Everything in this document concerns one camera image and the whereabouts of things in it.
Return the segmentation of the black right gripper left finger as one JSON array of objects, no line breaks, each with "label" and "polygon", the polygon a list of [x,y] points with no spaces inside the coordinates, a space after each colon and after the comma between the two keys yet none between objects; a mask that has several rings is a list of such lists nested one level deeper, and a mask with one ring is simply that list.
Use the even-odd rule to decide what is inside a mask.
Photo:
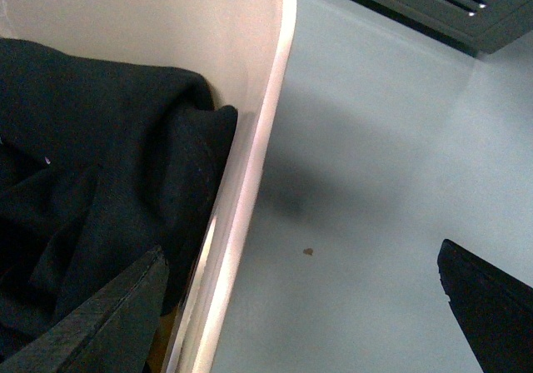
[{"label": "black right gripper left finger", "polygon": [[146,252],[76,310],[7,358],[2,372],[142,372],[157,329],[168,265]]}]

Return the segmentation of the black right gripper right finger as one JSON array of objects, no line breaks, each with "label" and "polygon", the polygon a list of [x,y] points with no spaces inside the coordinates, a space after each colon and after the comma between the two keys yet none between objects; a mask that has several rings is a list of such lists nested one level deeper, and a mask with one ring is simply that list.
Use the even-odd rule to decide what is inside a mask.
[{"label": "black right gripper right finger", "polygon": [[445,239],[437,257],[452,314],[484,372],[532,371],[532,288]]}]

